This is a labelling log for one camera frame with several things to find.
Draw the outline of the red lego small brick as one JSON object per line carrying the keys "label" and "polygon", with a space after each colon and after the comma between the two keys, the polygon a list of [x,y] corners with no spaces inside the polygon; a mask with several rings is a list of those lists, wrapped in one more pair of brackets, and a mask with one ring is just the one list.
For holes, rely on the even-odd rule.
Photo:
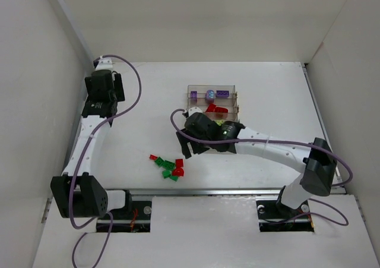
{"label": "red lego small brick", "polygon": [[183,168],[183,166],[184,166],[183,159],[176,159],[175,160],[175,165],[176,165],[177,168]]}

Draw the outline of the red lego block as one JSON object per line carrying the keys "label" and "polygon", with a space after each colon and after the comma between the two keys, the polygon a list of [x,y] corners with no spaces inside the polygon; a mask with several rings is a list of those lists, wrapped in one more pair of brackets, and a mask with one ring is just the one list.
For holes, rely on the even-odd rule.
{"label": "red lego block", "polygon": [[229,113],[227,108],[217,106],[213,103],[209,104],[209,106],[206,109],[206,112],[213,112],[213,113],[220,113],[220,114]]}

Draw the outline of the purple lego plate brick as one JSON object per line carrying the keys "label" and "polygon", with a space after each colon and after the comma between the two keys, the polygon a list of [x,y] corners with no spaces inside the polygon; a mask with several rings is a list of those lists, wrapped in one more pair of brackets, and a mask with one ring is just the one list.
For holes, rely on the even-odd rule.
{"label": "purple lego plate brick", "polygon": [[189,95],[191,103],[196,103],[198,100],[198,92],[197,91],[191,91]]}

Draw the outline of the purple lego round brick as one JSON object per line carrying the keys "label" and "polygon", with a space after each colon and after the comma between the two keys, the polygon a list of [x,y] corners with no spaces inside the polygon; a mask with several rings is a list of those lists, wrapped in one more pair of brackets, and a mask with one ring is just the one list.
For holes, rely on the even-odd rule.
{"label": "purple lego round brick", "polygon": [[213,102],[215,99],[215,91],[214,90],[207,90],[205,93],[205,99],[206,101]]}

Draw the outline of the purple lego long plate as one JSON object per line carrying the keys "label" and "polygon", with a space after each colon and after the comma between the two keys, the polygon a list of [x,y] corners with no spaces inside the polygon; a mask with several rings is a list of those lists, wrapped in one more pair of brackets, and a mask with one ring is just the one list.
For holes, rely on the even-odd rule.
{"label": "purple lego long plate", "polygon": [[228,99],[230,96],[230,92],[228,90],[217,90],[216,98],[218,99]]}

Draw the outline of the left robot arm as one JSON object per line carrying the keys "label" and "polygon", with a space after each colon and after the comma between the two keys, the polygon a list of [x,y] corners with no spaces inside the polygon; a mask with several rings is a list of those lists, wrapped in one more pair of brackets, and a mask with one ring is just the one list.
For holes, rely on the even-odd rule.
{"label": "left robot arm", "polygon": [[106,190],[95,177],[102,144],[111,129],[118,103],[125,101],[121,75],[112,70],[95,70],[85,78],[87,100],[74,151],[61,176],[50,182],[63,218],[103,217],[129,202],[126,190]]}

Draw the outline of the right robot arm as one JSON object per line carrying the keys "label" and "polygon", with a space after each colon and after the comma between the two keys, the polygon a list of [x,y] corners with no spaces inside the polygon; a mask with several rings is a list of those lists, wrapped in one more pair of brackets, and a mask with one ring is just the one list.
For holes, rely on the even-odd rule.
{"label": "right robot arm", "polygon": [[292,168],[299,175],[281,189],[277,199],[280,208],[296,210],[313,196],[330,195],[337,160],[324,139],[315,138],[305,145],[275,143],[239,122],[218,124],[202,112],[186,113],[185,118],[184,128],[176,132],[185,158],[213,149],[262,157]]}

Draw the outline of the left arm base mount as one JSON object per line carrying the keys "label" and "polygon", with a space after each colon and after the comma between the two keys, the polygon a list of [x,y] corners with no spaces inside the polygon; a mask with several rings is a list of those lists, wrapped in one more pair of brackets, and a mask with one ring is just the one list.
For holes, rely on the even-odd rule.
{"label": "left arm base mount", "polygon": [[148,233],[151,230],[151,208],[149,200],[134,200],[121,209],[114,209],[113,233]]}

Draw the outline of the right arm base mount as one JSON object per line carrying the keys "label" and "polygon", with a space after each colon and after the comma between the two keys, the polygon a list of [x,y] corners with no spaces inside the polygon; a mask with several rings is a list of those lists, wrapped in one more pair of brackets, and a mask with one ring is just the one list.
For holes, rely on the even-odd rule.
{"label": "right arm base mount", "polygon": [[308,202],[291,209],[277,200],[257,200],[260,232],[314,232]]}

